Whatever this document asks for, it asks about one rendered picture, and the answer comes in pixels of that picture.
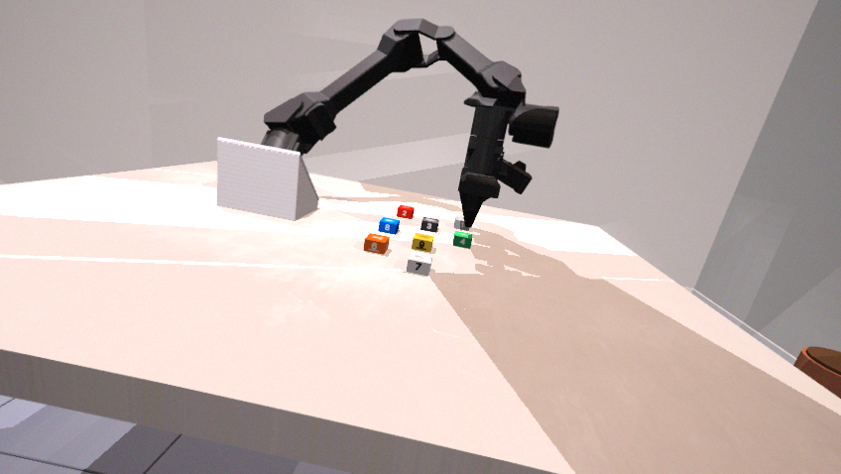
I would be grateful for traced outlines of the green block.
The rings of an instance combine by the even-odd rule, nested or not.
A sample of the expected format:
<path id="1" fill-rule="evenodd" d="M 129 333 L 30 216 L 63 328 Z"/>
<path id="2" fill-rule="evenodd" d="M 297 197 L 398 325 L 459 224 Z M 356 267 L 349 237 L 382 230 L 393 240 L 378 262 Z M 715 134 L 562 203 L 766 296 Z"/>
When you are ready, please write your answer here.
<path id="1" fill-rule="evenodd" d="M 472 243 L 472 234 L 455 231 L 453 237 L 453 246 L 470 249 Z"/>

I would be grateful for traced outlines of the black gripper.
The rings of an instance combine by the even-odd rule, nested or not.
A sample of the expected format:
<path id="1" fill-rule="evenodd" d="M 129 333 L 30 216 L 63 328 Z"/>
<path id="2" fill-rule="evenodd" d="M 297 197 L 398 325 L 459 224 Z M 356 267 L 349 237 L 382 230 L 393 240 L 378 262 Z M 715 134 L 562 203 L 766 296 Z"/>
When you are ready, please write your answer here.
<path id="1" fill-rule="evenodd" d="M 503 154 L 504 141 L 470 136 L 458 191 L 465 227 L 471 228 L 482 203 L 498 198 L 500 185 L 490 177 L 497 158 Z"/>

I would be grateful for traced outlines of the blue block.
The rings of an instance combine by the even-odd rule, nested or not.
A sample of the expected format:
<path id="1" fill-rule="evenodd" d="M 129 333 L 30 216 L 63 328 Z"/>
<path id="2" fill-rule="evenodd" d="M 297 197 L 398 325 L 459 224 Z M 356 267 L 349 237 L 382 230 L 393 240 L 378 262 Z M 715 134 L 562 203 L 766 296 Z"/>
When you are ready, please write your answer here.
<path id="1" fill-rule="evenodd" d="M 383 217 L 379 222 L 380 232 L 396 234 L 399 230 L 400 220 Z"/>

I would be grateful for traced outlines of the red block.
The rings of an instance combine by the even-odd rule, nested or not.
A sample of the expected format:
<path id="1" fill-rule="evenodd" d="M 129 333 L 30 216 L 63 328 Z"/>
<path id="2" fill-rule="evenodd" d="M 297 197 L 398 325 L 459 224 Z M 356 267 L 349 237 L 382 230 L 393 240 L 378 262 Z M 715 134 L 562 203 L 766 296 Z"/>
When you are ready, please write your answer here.
<path id="1" fill-rule="evenodd" d="M 414 207 L 409 207 L 409 206 L 400 205 L 400 206 L 398 207 L 397 216 L 398 216 L 398 217 L 403 217 L 403 218 L 412 219 L 412 218 L 413 218 L 413 216 L 414 216 L 414 210 L 415 210 L 415 208 L 414 208 Z"/>

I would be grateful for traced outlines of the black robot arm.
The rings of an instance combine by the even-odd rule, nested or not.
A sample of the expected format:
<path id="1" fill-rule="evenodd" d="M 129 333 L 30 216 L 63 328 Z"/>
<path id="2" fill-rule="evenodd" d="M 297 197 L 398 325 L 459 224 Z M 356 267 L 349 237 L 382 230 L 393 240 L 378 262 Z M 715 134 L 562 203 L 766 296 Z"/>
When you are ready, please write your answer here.
<path id="1" fill-rule="evenodd" d="M 424 55 L 419 34 L 436 41 L 437 50 Z M 335 131 L 339 112 L 391 72 L 428 67 L 438 60 L 447 60 L 478 90 L 464 100 L 464 105 L 475 108 L 470 135 L 504 141 L 509 124 L 512 142 L 551 147 L 559 107 L 525 104 L 527 90 L 518 68 L 487 59 L 452 27 L 438 27 L 424 18 L 397 21 L 376 51 L 324 89 L 302 92 L 265 113 L 264 123 L 270 130 L 260 146 L 308 154 Z M 504 153 L 490 177 L 522 194 L 532 176 L 524 163 L 505 161 Z"/>

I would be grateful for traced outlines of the orange block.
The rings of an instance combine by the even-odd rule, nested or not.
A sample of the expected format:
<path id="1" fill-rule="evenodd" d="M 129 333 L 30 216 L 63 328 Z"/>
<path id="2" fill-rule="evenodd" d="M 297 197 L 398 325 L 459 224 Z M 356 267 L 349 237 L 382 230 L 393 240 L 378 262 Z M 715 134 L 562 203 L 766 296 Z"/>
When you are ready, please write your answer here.
<path id="1" fill-rule="evenodd" d="M 389 247 L 390 237 L 370 233 L 364 241 L 363 251 L 385 254 Z"/>

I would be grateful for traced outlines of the yellow block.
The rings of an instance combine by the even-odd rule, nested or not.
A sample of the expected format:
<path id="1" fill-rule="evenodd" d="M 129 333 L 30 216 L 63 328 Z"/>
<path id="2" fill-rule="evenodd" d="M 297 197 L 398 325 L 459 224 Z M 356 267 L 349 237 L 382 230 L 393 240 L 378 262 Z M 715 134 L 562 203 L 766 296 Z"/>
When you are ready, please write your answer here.
<path id="1" fill-rule="evenodd" d="M 413 238 L 412 249 L 430 252 L 433 243 L 433 236 L 416 233 Z"/>

